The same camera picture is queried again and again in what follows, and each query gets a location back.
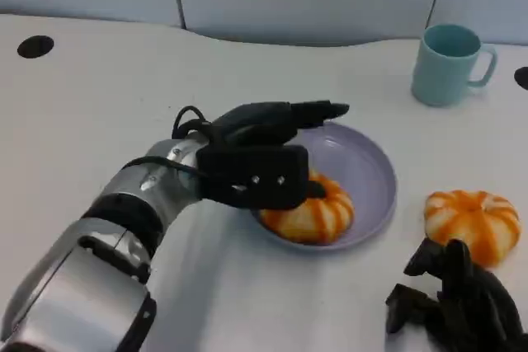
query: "black hole in table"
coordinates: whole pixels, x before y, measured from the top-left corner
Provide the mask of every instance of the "black hole in table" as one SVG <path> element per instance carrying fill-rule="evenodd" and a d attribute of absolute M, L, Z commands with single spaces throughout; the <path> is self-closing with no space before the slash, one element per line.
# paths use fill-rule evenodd
<path fill-rule="evenodd" d="M 20 43 L 17 53 L 22 58 L 39 58 L 49 53 L 53 46 L 54 41 L 49 36 L 32 36 Z"/>
<path fill-rule="evenodd" d="M 523 87 L 525 90 L 528 90 L 528 66 L 523 68 L 518 68 L 513 75 L 517 84 Z"/>

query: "robotic arm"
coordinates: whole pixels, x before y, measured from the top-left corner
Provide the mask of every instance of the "robotic arm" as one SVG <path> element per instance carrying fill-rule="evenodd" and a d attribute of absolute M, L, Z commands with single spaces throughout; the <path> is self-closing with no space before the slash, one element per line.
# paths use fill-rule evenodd
<path fill-rule="evenodd" d="M 442 281 L 436 300 L 397 284 L 386 300 L 386 331 L 399 332 L 406 323 L 424 326 L 449 352 L 526 352 L 516 304 L 491 272 L 471 261 L 468 247 L 456 239 L 441 246 L 426 238 L 404 274 L 428 273 Z"/>
<path fill-rule="evenodd" d="M 180 124 L 192 110 L 197 118 Z M 208 122 L 194 106 L 172 138 L 126 164 L 22 281 L 2 324 L 3 352 L 134 352 L 156 317 L 150 261 L 189 204 L 292 209 L 318 193 L 298 129 L 344 115 L 316 101 L 243 105 Z"/>

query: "plate rim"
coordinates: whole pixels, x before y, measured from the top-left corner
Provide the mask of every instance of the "plate rim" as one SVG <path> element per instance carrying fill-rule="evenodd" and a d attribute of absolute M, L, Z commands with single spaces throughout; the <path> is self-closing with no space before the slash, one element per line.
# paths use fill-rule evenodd
<path fill-rule="evenodd" d="M 382 158 L 389 165 L 391 180 L 394 183 L 394 196 L 392 197 L 392 202 L 390 202 L 390 205 L 388 205 L 387 210 L 384 212 L 383 218 L 376 225 L 376 227 L 372 228 L 367 233 L 365 233 L 364 235 L 362 235 L 361 237 L 359 237 L 359 238 L 357 238 L 357 239 L 355 239 L 353 241 L 339 243 L 340 240 L 337 239 L 337 241 L 335 241 L 335 242 L 333 242 L 331 244 L 328 244 L 328 245 L 309 245 L 309 244 L 289 241 L 289 240 L 287 240 L 287 239 L 275 234 L 272 230 L 267 228 L 266 225 L 264 225 L 262 223 L 261 217 L 258 214 L 258 210 L 252 210 L 251 211 L 252 212 L 252 216 L 256 219 L 256 223 L 259 224 L 259 226 L 266 232 L 266 234 L 269 237 L 271 237 L 272 239 L 274 239 L 274 240 L 278 241 L 279 243 L 282 243 L 282 244 L 284 244 L 286 246 L 293 247 L 295 249 L 299 249 L 299 250 L 302 250 L 302 251 L 337 251 L 337 250 L 348 249 L 348 248 L 351 248 L 353 246 L 360 245 L 362 242 L 364 242 L 367 239 L 369 239 L 369 238 L 373 237 L 374 235 L 378 234 L 387 225 L 389 225 L 389 223 L 392 221 L 392 219 L 394 217 L 394 212 L 396 210 L 396 204 L 397 204 L 397 201 L 398 201 L 398 178 L 396 177 L 396 172 L 394 170 L 392 162 L 390 161 L 389 156 L 382 149 L 382 147 L 380 145 L 378 145 L 377 142 L 375 142 L 374 140 L 372 140 L 371 138 L 369 138 L 368 136 L 363 134 L 361 131 L 358 131 L 357 129 L 354 129 L 354 128 L 349 127 L 347 125 L 339 124 L 339 123 L 336 123 L 336 122 L 327 122 L 327 123 L 324 123 L 324 125 L 322 127 L 319 127 L 319 128 L 325 128 L 325 127 L 334 127 L 334 128 L 338 127 L 339 129 L 346 129 L 348 131 L 352 131 L 355 134 L 359 134 L 363 139 L 365 139 L 366 141 L 371 143 L 381 153 Z"/>

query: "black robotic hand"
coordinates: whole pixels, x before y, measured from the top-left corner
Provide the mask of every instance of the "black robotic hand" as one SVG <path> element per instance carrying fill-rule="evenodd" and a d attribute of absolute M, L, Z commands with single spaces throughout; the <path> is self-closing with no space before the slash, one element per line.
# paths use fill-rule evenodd
<path fill-rule="evenodd" d="M 528 335 L 512 297 L 495 275 L 471 261 L 463 242 L 452 240 L 443 247 L 426 238 L 404 273 L 426 272 L 442 281 L 438 301 L 397 284 L 386 300 L 387 333 L 411 322 L 424 326 L 448 351 L 528 351 Z"/>
<path fill-rule="evenodd" d="M 202 172 L 200 197 L 237 208 L 292 209 L 320 186 L 309 181 L 308 152 L 295 145 L 282 146 L 298 129 L 315 128 L 325 120 L 348 112 L 348 105 L 330 101 L 290 104 L 262 102 L 239 106 L 214 122 L 194 107 L 197 119 L 180 125 L 178 115 L 172 138 L 183 139 L 197 130 L 209 144 L 196 153 Z"/>

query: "orange striped bun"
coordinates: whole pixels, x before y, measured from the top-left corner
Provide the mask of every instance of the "orange striped bun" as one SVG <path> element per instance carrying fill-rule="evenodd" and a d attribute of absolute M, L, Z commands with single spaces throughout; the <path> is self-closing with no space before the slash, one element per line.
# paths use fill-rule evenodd
<path fill-rule="evenodd" d="M 442 245 L 460 239 L 473 261 L 486 267 L 502 261 L 521 235 L 512 204 L 486 191 L 433 193 L 426 202 L 425 223 L 430 239 Z"/>
<path fill-rule="evenodd" d="M 310 171 L 309 178 L 323 185 L 326 197 L 308 198 L 292 210 L 261 210 L 262 222 L 270 230 L 292 242 L 334 242 L 351 226 L 354 206 L 337 182 L 315 171 Z"/>

